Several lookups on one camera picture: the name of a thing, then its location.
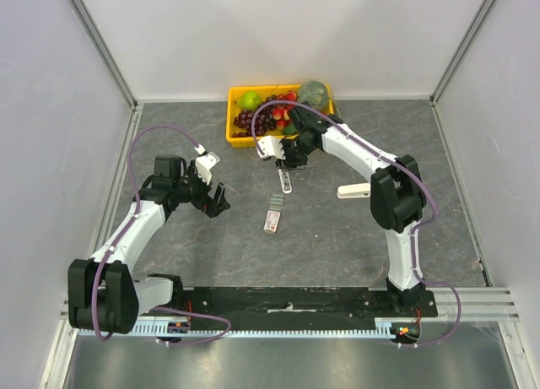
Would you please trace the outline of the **green pear fruit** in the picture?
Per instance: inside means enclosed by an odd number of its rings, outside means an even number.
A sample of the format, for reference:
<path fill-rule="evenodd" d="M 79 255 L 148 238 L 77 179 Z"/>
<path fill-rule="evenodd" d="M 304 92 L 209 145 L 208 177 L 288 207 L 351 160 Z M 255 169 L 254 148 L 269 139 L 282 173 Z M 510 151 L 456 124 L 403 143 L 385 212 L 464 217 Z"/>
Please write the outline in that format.
<path fill-rule="evenodd" d="M 248 90 L 235 103 L 241 110 L 255 111 L 262 104 L 262 97 L 256 91 Z"/>

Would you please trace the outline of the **aluminium frame rail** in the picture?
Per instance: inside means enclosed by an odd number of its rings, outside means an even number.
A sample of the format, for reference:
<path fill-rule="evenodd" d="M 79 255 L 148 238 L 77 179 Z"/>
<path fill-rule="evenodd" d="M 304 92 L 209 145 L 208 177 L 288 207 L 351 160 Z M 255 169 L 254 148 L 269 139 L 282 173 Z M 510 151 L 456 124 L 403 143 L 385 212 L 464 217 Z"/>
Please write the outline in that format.
<path fill-rule="evenodd" d="M 311 313 L 353 313 L 362 318 L 413 317 L 515 317 L 515 304 L 506 289 L 420 287 L 411 294 L 389 289 L 353 288 L 241 288 L 175 286 L 170 293 L 135 291 L 109 294 L 98 292 L 98 312 L 113 321 L 131 323 L 135 315 L 152 309 L 167 311 L 195 311 L 225 318 L 235 313 L 254 315 L 279 311 L 305 311 Z"/>

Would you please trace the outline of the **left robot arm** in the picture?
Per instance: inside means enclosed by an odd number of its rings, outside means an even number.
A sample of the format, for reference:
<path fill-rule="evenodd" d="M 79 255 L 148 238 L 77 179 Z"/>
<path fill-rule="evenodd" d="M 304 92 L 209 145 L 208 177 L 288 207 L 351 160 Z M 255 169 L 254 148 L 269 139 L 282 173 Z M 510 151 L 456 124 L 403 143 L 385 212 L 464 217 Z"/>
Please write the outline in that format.
<path fill-rule="evenodd" d="M 132 271 L 154 234 L 179 205 L 189 203 L 209 218 L 230 208 L 224 184 L 212 185 L 214 153 L 191 162 L 160 155 L 121 224 L 88 259 L 74 260 L 67 271 L 68 320 L 72 327 L 99 334 L 127 334 L 139 316 L 158 307 L 167 316 L 187 308 L 181 278 L 152 273 L 137 281 Z"/>

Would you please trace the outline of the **dark purple grape bunch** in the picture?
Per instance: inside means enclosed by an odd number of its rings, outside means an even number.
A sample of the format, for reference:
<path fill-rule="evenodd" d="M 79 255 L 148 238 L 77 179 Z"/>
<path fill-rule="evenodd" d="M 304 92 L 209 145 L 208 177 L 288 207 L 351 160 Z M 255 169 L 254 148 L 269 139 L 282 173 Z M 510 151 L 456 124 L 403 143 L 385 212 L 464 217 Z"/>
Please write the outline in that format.
<path fill-rule="evenodd" d="M 262 105 L 271 100 L 275 100 L 274 95 L 262 99 Z M 261 137 L 268 132 L 278 130 L 272 116 L 272 105 L 262 109 L 257 116 L 255 116 L 255 112 L 261 105 L 255 111 L 241 110 L 236 103 L 235 106 L 238 108 L 238 112 L 233 115 L 233 137 L 244 138 L 250 137 L 253 134 Z"/>

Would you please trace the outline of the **white rectangular case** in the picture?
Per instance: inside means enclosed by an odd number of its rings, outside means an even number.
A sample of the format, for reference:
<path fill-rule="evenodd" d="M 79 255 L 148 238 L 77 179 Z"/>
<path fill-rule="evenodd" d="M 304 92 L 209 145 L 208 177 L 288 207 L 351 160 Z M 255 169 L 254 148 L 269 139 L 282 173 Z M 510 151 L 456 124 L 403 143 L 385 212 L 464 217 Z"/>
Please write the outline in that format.
<path fill-rule="evenodd" d="M 337 197 L 339 199 L 368 198 L 370 192 L 370 183 L 344 185 L 337 189 Z"/>

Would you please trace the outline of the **green lime fruit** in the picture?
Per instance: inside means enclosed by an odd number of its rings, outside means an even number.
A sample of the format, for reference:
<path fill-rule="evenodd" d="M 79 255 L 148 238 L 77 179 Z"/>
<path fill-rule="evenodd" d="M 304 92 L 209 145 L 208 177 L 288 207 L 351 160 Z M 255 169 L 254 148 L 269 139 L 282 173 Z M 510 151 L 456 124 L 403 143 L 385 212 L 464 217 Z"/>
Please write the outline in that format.
<path fill-rule="evenodd" d="M 291 136 L 297 133 L 297 129 L 293 123 L 288 124 L 282 131 L 284 136 Z"/>

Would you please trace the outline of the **red white staple box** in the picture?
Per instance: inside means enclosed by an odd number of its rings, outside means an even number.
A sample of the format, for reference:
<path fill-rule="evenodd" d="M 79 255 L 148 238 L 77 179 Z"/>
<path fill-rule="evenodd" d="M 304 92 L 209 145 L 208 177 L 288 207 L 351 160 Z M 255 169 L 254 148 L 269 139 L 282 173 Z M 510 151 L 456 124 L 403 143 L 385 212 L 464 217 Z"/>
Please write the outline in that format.
<path fill-rule="evenodd" d="M 278 229 L 278 223 L 284 208 L 284 194 L 274 193 L 269 201 L 269 209 L 263 225 L 263 231 L 269 234 L 275 234 Z"/>

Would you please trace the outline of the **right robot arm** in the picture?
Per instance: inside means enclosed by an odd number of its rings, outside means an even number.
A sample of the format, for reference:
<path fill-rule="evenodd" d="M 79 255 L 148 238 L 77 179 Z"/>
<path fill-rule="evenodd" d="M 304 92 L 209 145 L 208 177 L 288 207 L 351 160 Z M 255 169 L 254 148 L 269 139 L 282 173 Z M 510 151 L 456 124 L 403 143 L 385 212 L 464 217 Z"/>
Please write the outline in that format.
<path fill-rule="evenodd" d="M 386 305 L 396 316 L 424 311 L 432 300 L 419 266 L 419 227 L 427 204 L 438 214 L 434 199 L 421 180 L 417 161 L 377 148 L 355 133 L 337 116 L 297 103 L 289 113 L 299 132 L 281 141 L 282 163 L 289 167 L 307 163 L 309 154 L 321 150 L 361 174 L 370 184 L 370 212 L 385 231 L 389 257 Z"/>

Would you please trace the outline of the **green white stapler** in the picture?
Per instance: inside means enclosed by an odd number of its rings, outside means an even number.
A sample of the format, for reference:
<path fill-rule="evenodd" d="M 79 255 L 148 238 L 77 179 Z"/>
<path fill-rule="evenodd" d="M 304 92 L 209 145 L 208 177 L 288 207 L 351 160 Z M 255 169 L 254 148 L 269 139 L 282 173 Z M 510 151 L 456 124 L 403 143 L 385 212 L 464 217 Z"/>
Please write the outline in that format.
<path fill-rule="evenodd" d="M 276 167 L 278 169 L 278 177 L 280 180 L 280 185 L 281 185 L 283 194 L 290 194 L 293 191 L 293 188 L 292 188 L 292 182 L 289 175 L 289 170 L 279 160 L 276 162 Z"/>

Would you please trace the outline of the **green netted melon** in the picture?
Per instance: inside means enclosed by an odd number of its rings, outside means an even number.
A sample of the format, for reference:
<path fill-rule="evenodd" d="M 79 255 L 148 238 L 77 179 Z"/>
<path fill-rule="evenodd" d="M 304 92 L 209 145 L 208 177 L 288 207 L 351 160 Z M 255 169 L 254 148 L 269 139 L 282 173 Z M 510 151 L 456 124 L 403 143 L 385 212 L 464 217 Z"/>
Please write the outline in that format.
<path fill-rule="evenodd" d="M 300 85 L 297 91 L 297 101 L 302 104 L 308 104 L 318 111 L 327 113 L 330 104 L 330 94 L 325 84 L 311 80 Z"/>

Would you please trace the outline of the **yellow plastic tray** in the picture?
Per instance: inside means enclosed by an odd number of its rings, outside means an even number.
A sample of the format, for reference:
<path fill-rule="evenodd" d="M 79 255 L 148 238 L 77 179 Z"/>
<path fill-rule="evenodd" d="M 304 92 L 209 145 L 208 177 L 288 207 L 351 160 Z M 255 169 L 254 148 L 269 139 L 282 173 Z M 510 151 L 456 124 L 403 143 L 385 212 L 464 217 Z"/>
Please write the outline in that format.
<path fill-rule="evenodd" d="M 318 81 L 302 84 L 237 86 L 229 89 L 225 137 L 234 148 L 250 148 L 263 136 L 292 138 L 297 128 L 290 104 L 306 102 L 324 114 L 334 112 L 331 89 Z"/>

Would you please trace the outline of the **red strawberry cluster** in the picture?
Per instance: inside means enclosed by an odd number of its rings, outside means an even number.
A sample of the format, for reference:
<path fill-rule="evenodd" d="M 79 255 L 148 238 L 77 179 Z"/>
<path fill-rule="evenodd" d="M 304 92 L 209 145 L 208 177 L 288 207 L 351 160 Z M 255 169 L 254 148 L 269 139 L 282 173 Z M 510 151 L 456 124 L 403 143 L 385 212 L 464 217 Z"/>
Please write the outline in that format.
<path fill-rule="evenodd" d="M 274 95 L 275 100 L 279 101 L 279 104 L 276 104 L 272 108 L 272 116 L 276 123 L 276 128 L 279 131 L 283 131 L 288 125 L 291 124 L 291 119 L 289 117 L 290 110 L 294 107 L 291 104 L 284 104 L 285 101 L 297 101 L 297 94 L 295 91 L 290 90 L 285 94 Z"/>

